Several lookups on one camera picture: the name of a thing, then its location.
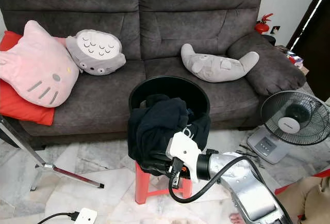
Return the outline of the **grey flat totoro plush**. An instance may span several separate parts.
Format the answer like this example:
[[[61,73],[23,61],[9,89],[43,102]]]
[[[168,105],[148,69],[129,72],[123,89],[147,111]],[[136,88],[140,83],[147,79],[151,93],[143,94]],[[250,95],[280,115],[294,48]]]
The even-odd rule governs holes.
[[[231,82],[244,77],[259,61],[257,52],[247,52],[240,59],[198,54],[192,45],[183,44],[180,50],[186,69],[210,83]]]

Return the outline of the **dark grey fabric sofa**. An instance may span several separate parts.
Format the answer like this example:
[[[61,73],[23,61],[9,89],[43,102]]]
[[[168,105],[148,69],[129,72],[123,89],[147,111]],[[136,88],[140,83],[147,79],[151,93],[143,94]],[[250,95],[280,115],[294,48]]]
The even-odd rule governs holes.
[[[210,127],[250,130],[262,124],[260,108],[270,95],[300,89],[306,82],[254,29],[261,0],[1,0],[9,31],[21,35],[37,21],[50,35],[66,37],[83,29],[111,33],[122,43],[125,66],[106,76],[79,76],[71,95],[54,109],[54,123],[40,125],[7,117],[5,125],[21,141],[42,146],[126,137],[129,97],[145,80],[186,78],[210,102]],[[249,73],[233,82],[208,83],[184,68],[183,44],[201,54],[240,59],[259,54]]]

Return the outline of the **pink cat face cushion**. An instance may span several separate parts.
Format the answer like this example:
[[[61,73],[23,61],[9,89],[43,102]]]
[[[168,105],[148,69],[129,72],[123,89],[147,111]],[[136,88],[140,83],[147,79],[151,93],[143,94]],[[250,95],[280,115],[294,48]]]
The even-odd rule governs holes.
[[[66,47],[34,20],[27,21],[14,47],[0,52],[0,78],[35,105],[63,104],[79,74]]]

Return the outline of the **silver metal clothes rack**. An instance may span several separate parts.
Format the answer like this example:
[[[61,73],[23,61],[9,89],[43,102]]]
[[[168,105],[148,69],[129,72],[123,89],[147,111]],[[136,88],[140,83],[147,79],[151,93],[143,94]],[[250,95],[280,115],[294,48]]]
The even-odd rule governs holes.
[[[10,126],[10,123],[5,119],[4,116],[0,116],[0,128],[3,134],[5,134],[13,144],[17,145],[23,151],[26,151],[26,153],[28,153],[28,155],[30,155],[31,158],[36,161],[35,169],[37,172],[35,179],[33,179],[31,182],[30,191],[36,190],[44,172],[59,174],[59,176],[65,176],[70,179],[74,179],[75,181],[92,185],[94,188],[105,188],[105,185],[101,182],[93,181],[92,179],[88,179],[73,172],[66,171],[63,168],[57,167],[53,163],[45,161],[43,158],[41,158],[40,155],[38,155],[38,153],[36,153],[35,150],[33,150],[28,142],[20,139],[17,136],[18,133]]]

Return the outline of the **grey round totoro plush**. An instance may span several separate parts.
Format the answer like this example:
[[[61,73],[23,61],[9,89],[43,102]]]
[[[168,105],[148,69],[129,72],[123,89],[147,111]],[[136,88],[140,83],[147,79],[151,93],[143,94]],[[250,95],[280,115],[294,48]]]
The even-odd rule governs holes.
[[[75,64],[90,75],[108,75],[126,64],[122,43],[109,33],[81,30],[66,37],[65,45]]]

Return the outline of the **red fire extinguisher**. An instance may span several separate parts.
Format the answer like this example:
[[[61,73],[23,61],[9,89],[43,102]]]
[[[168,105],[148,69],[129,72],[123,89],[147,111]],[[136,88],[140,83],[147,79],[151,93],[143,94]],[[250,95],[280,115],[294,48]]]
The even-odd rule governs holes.
[[[269,32],[270,26],[267,23],[271,21],[271,16],[273,16],[273,13],[265,14],[262,16],[261,19],[258,20],[255,24],[254,30],[256,30],[260,35]]]

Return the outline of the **red cushion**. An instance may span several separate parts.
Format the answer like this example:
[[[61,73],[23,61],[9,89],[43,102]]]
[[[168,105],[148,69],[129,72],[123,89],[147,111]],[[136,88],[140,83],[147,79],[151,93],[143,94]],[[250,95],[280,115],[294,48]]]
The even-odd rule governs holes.
[[[7,51],[17,44],[23,36],[12,31],[6,31],[0,41],[0,52]],[[65,47],[65,39],[56,37]],[[0,114],[17,120],[50,126],[54,122],[56,107],[43,107],[23,99],[16,91],[0,80]]]

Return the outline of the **black shirt green logo print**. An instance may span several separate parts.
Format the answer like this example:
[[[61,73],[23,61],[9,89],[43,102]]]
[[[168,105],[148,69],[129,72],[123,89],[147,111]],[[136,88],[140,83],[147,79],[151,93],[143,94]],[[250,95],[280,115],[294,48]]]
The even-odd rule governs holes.
[[[142,155],[148,151],[167,150],[168,143],[176,132],[184,132],[195,141],[200,150],[207,146],[208,133],[188,123],[186,104],[179,98],[155,96],[155,103],[148,102],[146,111],[129,116],[128,153],[130,158],[142,164]]]

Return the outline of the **black standing fan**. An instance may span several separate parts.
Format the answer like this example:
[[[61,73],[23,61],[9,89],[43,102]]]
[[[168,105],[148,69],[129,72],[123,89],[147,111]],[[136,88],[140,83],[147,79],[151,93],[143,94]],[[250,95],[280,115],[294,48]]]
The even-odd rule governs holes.
[[[260,108],[262,125],[248,137],[248,146],[276,164],[293,146],[312,146],[330,137],[330,107],[316,96],[283,90],[268,97]]]

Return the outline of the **red plastic stool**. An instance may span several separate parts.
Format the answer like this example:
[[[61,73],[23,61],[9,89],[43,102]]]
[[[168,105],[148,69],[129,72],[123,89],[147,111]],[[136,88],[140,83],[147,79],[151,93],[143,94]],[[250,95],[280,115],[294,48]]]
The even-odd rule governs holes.
[[[151,174],[142,171],[138,162],[135,162],[135,202],[136,204],[144,204],[148,197],[168,194],[167,189],[158,189],[149,191]],[[182,193],[184,198],[192,196],[192,182],[190,179],[181,179],[182,186],[175,189],[175,193]]]

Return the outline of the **black round laundry basket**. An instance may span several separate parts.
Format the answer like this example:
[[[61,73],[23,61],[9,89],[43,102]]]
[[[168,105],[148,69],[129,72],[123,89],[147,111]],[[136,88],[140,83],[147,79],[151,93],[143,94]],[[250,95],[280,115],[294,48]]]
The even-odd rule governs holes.
[[[206,92],[198,84],[186,78],[175,76],[149,78],[139,83],[130,92],[130,115],[134,117],[139,111],[146,111],[146,108],[141,107],[141,104],[155,103],[155,96],[181,99],[186,104],[188,123],[191,126],[198,126],[200,133],[210,131],[210,101]]]

